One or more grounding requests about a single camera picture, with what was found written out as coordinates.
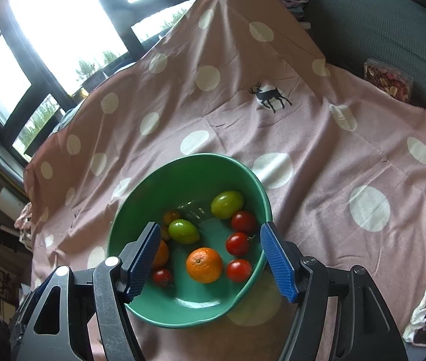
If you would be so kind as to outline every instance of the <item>black deer print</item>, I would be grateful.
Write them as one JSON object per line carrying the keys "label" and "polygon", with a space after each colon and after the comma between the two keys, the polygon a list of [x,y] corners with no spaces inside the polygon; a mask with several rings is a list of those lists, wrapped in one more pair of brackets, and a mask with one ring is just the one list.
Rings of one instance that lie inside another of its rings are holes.
{"label": "black deer print", "polygon": [[254,86],[256,87],[256,90],[253,90],[253,86],[251,86],[249,92],[252,95],[256,95],[256,98],[261,101],[262,105],[264,105],[268,109],[272,109],[273,113],[276,113],[275,109],[273,108],[273,105],[270,102],[270,100],[273,98],[280,101],[282,109],[285,108],[283,99],[286,100],[290,105],[292,105],[286,97],[282,96],[280,91],[278,91],[278,88],[275,87],[275,89],[270,89],[269,91],[262,92],[262,90],[260,89],[262,83],[256,83]]}

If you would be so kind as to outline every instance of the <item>polka dot tablecloth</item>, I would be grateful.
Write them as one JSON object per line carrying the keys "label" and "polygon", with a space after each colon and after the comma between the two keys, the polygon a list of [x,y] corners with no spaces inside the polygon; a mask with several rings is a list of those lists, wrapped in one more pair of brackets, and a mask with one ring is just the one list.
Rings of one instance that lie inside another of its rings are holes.
{"label": "polka dot tablecloth", "polygon": [[[277,0],[196,0],[134,66],[97,88],[25,171],[32,285],[95,267],[122,202],[193,153],[238,159],[306,255],[367,267],[402,330],[426,288],[426,112],[326,63]],[[151,361],[275,361],[295,306],[265,271],[226,316],[167,330],[131,318]],[[331,303],[318,360],[326,360]],[[96,359],[104,359],[95,319]]]}

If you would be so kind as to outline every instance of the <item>window frame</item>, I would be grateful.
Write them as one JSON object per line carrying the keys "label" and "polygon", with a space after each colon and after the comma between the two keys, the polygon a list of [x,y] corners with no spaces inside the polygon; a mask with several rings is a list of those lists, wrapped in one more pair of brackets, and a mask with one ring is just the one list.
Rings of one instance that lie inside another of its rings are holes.
{"label": "window frame", "polygon": [[[128,2],[128,0],[99,0],[103,10],[106,12],[127,49],[127,53],[118,57],[118,59],[136,62],[147,53],[150,45],[153,46],[156,43],[149,42],[151,39],[143,43],[140,42],[132,30],[132,27],[136,23],[139,23],[154,13],[185,1],[188,0],[138,0],[133,3]],[[21,97],[6,123],[3,125],[0,122],[0,144],[12,155],[13,159],[22,167],[25,167],[28,161],[13,148],[13,143],[46,96],[51,94],[65,112],[76,107],[78,104],[66,93],[56,77],[36,53],[36,50],[34,50],[20,28],[9,4],[9,0],[0,0],[1,36],[4,37],[20,68],[31,83],[31,86]],[[60,114],[57,112],[49,119],[26,148],[25,154],[32,157],[34,152],[36,152],[39,146],[54,130],[59,120]]]}

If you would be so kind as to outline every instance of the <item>bowl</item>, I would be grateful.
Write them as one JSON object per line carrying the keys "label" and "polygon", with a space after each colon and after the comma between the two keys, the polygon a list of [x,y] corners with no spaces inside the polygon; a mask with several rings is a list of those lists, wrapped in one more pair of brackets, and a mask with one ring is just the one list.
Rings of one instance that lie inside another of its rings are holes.
{"label": "bowl", "polygon": [[162,166],[125,200],[111,229],[108,256],[119,255],[128,242],[137,240],[149,221],[162,224],[164,213],[171,209],[179,209],[182,217],[195,224],[201,234],[200,240],[192,245],[167,242],[170,258],[166,267],[173,273],[174,287],[159,288],[151,278],[147,279],[142,293],[126,306],[136,316],[160,327],[197,326],[231,310],[261,275],[266,258],[259,230],[243,257],[253,268],[246,282],[230,281],[223,270],[217,281],[201,284],[186,271],[188,255],[200,247],[218,251],[224,269],[235,258],[225,248],[226,239],[233,233],[230,220],[219,220],[210,212],[213,198],[225,190],[244,194],[245,210],[255,214],[259,225],[272,220],[270,202],[255,174],[235,159],[213,153],[182,157]]}

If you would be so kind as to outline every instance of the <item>green tomato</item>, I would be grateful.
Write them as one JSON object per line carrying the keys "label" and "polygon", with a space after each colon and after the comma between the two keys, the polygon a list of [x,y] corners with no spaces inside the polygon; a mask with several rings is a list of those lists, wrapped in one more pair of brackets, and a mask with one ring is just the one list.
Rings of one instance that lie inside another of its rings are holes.
{"label": "green tomato", "polygon": [[234,190],[223,191],[211,202],[211,212],[215,217],[226,220],[243,209],[244,205],[245,197],[242,193]]}
{"label": "green tomato", "polygon": [[199,240],[199,232],[196,226],[182,218],[171,222],[168,226],[168,233],[174,241],[183,245],[190,245]]}

